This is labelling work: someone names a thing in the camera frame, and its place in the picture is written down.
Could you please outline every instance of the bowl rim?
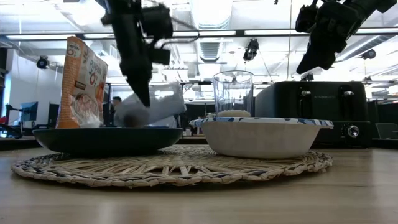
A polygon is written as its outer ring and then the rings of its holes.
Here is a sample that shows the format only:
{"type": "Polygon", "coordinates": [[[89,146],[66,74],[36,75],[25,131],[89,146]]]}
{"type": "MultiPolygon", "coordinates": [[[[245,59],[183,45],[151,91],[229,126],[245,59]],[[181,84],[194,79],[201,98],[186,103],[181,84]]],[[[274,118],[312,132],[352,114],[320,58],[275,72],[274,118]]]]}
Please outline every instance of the bowl rim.
{"type": "Polygon", "coordinates": [[[221,117],[221,118],[203,118],[190,121],[189,124],[194,127],[201,127],[207,122],[235,122],[235,123],[269,123],[269,124],[304,124],[319,126],[321,128],[333,129],[333,122],[328,120],[304,119],[304,118],[241,118],[241,117],[221,117]]]}
{"type": "MultiPolygon", "coordinates": [[[[246,72],[246,73],[250,74],[250,77],[249,77],[248,79],[242,80],[242,81],[239,81],[239,82],[236,82],[236,83],[246,82],[246,81],[248,81],[248,80],[250,80],[250,79],[253,79],[253,76],[254,76],[254,74],[253,74],[252,72],[245,71],[245,70],[228,70],[228,71],[219,72],[219,73],[217,73],[216,75],[213,75],[212,80],[216,80],[216,76],[217,76],[217,75],[220,75],[220,74],[222,74],[222,73],[227,73],[227,72],[246,72]]],[[[219,80],[216,80],[216,81],[219,82],[219,83],[232,83],[232,82],[219,81],[219,80]]]]}

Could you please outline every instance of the snack bag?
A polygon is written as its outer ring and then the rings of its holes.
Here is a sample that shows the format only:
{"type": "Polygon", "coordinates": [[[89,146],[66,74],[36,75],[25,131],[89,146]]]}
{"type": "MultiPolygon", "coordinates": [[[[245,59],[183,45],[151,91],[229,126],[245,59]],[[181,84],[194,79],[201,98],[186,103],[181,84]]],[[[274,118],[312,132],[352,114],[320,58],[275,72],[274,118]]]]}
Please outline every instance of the snack bag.
{"type": "Polygon", "coordinates": [[[98,128],[103,122],[108,65],[77,37],[68,37],[57,128],[98,128]]]}

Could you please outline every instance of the paper bowl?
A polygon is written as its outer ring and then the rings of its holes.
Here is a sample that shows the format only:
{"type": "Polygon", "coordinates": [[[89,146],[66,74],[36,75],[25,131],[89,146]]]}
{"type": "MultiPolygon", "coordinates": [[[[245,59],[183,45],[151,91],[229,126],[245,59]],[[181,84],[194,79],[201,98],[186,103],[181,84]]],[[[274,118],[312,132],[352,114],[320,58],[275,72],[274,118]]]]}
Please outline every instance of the paper bowl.
{"type": "Polygon", "coordinates": [[[190,124],[202,128],[215,152],[259,159],[302,156],[321,128],[333,129],[331,121],[296,118],[206,118],[190,124]]]}

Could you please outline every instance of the toaster knob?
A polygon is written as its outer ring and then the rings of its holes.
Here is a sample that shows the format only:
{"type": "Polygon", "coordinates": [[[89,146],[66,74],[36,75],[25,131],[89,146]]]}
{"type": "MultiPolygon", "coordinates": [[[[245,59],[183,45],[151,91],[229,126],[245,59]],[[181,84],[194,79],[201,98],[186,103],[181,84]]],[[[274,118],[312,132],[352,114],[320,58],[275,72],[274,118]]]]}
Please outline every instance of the toaster knob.
{"type": "Polygon", "coordinates": [[[301,91],[301,96],[309,96],[311,95],[311,91],[301,91]]]}
{"type": "Polygon", "coordinates": [[[352,96],[352,95],[354,95],[354,92],[353,91],[345,91],[344,95],[345,96],[352,96]]]}
{"type": "Polygon", "coordinates": [[[359,135],[359,128],[355,125],[351,125],[347,128],[347,135],[351,138],[356,138],[359,135]]]}

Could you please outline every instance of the round placemat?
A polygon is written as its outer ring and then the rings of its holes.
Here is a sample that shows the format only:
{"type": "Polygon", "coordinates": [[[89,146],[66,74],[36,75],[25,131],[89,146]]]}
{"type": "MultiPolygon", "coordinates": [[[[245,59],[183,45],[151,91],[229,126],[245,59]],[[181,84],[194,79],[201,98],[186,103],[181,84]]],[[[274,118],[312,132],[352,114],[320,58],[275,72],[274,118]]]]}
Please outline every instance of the round placemat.
{"type": "Polygon", "coordinates": [[[174,145],[156,155],[139,157],[76,159],[68,154],[51,154],[16,162],[11,169],[23,177],[39,180],[133,188],[265,181],[303,171],[324,172],[332,162],[330,156],[314,151],[295,159],[241,159],[221,156],[208,146],[174,145]]]}

